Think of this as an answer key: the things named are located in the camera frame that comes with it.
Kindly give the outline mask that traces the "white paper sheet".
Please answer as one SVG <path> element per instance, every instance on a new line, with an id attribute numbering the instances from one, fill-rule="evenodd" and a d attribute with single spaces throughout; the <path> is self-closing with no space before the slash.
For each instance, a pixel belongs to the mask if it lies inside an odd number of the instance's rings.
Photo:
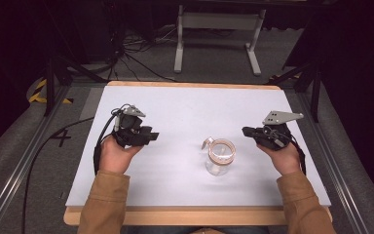
<path id="1" fill-rule="evenodd" d="M 129 103 L 145 115 L 158 138 L 137 153 L 127 171 L 130 207 L 278 206 L 279 173 L 242 128 L 261 126 L 272 110 L 290 111 L 282 90 L 107 86 L 67 199 L 81 207 L 94 180 L 94 147 L 115 108 Z M 225 138 L 236 147 L 226 175 L 205 166 L 205 139 Z"/>

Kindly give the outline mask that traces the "yellow black hazard tape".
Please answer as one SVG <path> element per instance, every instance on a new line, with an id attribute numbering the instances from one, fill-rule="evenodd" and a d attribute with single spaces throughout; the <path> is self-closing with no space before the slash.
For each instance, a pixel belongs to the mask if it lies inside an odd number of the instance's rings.
<path id="1" fill-rule="evenodd" d="M 28 101 L 46 103 L 47 99 L 41 95 L 46 85 L 47 85 L 47 80 L 45 78 L 41 79 Z"/>

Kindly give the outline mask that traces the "person's right hand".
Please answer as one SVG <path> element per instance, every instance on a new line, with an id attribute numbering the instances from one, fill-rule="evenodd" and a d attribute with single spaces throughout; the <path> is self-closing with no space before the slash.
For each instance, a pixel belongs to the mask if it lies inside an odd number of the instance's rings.
<path id="1" fill-rule="evenodd" d="M 299 153 L 293 144 L 277 151 L 261 144 L 257 144 L 257 147 L 271 158 L 275 169 L 282 176 L 301 171 Z"/>

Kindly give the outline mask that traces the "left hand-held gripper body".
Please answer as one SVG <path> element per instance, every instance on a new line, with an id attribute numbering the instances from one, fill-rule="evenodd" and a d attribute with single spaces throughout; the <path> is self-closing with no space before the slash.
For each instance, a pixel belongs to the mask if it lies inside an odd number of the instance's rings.
<path id="1" fill-rule="evenodd" d="M 136 106 L 125 104 L 114 112 L 116 117 L 111 135 L 122 147 L 148 145 L 154 139 L 150 126 L 142 126 L 145 114 Z"/>

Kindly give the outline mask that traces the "person's left hand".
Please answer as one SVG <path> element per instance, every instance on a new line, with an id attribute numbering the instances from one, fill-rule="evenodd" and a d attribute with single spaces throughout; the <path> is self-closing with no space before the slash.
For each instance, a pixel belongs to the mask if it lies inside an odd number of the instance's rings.
<path id="1" fill-rule="evenodd" d="M 102 171 L 124 174 L 131 164 L 132 158 L 142 149 L 142 146 L 124 148 L 114 137 L 108 136 L 101 144 L 99 168 Z"/>

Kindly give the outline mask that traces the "white metal table frame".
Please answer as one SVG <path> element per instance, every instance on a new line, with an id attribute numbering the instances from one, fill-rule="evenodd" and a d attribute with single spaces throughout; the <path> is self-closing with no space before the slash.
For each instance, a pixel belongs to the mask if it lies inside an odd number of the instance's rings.
<path id="1" fill-rule="evenodd" d="M 184 42 L 183 30 L 192 29 L 228 29 L 228 30 L 248 30 L 253 36 L 250 42 L 245 44 L 245 49 L 249 59 L 252 72 L 255 76 L 261 75 L 261 68 L 256 57 L 255 47 L 262 29 L 262 24 L 266 16 L 265 10 L 260 10 L 256 14 L 222 14 L 222 13 L 191 13 L 186 12 L 184 7 L 178 7 L 177 17 L 177 46 L 175 51 L 174 67 L 175 73 L 182 71 Z"/>

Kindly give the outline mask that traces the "black metal stand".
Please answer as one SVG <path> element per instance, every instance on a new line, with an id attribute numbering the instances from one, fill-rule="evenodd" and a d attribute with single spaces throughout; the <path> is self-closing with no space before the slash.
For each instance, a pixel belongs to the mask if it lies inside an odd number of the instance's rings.
<path id="1" fill-rule="evenodd" d="M 45 116 L 48 117 L 56 111 L 59 104 L 63 102 L 62 92 L 66 92 L 73 82 L 71 72 L 72 67 L 76 73 L 88 77 L 96 83 L 106 82 L 92 71 L 82 66 L 75 58 L 66 38 L 56 23 L 56 18 L 51 12 L 46 0 L 40 0 L 44 6 L 46 14 L 50 18 L 49 26 L 44 30 L 46 33 L 45 42 L 49 60 L 46 67 L 47 81 L 47 102 Z"/>
<path id="2" fill-rule="evenodd" d="M 321 81 L 321 66 L 322 59 L 320 54 L 316 53 L 312 58 L 308 58 L 302 65 L 291 69 L 282 75 L 274 75 L 272 79 L 267 82 L 267 85 L 276 86 L 285 80 L 294 77 L 299 74 L 298 81 L 293 85 L 293 90 L 296 93 L 304 93 L 307 91 L 309 86 L 312 86 L 312 94 L 310 101 L 310 113 L 313 120 L 318 122 L 318 100 L 320 93 L 320 81 Z"/>

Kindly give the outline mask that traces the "aluminium rail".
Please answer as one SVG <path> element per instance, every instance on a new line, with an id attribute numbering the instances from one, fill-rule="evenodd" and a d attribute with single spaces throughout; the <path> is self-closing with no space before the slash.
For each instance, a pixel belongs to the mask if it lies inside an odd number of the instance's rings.
<path id="1" fill-rule="evenodd" d="M 297 98 L 301 104 L 302 110 L 305 113 L 305 117 L 309 122 L 310 128 L 313 130 L 314 135 L 318 141 L 321 152 L 323 153 L 323 162 L 326 170 L 332 180 L 338 195 L 339 201 L 341 202 L 345 214 L 353 228 L 355 234 L 369 234 L 368 228 L 357 208 L 351 189 L 346 183 L 342 171 L 337 165 L 333 153 L 329 147 L 327 140 L 320 128 L 319 123 L 316 123 L 312 117 L 310 104 L 308 99 L 302 95 L 297 94 Z"/>
<path id="2" fill-rule="evenodd" d="M 55 94 L 55 100 L 51 103 L 48 115 L 41 118 L 31 141 L 28 143 L 16 167 L 7 179 L 4 188 L 0 193 L 0 220 L 16 195 L 25 175 L 28 173 L 30 166 L 32 165 L 33 156 L 38 152 L 39 145 L 43 142 L 44 133 L 49 128 L 56 111 L 61 106 L 68 91 L 69 87 L 61 86 L 58 89 Z"/>

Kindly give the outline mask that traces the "clear glass jar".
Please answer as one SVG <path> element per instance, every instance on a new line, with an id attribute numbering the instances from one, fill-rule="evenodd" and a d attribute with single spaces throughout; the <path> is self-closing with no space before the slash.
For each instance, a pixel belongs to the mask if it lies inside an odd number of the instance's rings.
<path id="1" fill-rule="evenodd" d="M 202 149 L 207 148 L 206 170 L 213 176 L 224 176 L 236 157 L 236 147 L 228 139 L 214 139 L 211 136 L 204 140 Z"/>

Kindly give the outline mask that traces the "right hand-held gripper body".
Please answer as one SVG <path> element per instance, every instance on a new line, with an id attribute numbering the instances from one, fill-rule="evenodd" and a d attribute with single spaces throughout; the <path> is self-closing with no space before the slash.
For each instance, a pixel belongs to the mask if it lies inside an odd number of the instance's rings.
<path id="1" fill-rule="evenodd" d="M 290 143 L 296 143 L 287 123 L 302 119 L 302 113 L 271 111 L 262 121 L 261 128 L 248 128 L 248 136 L 256 143 L 271 150 L 278 151 L 286 148 Z"/>

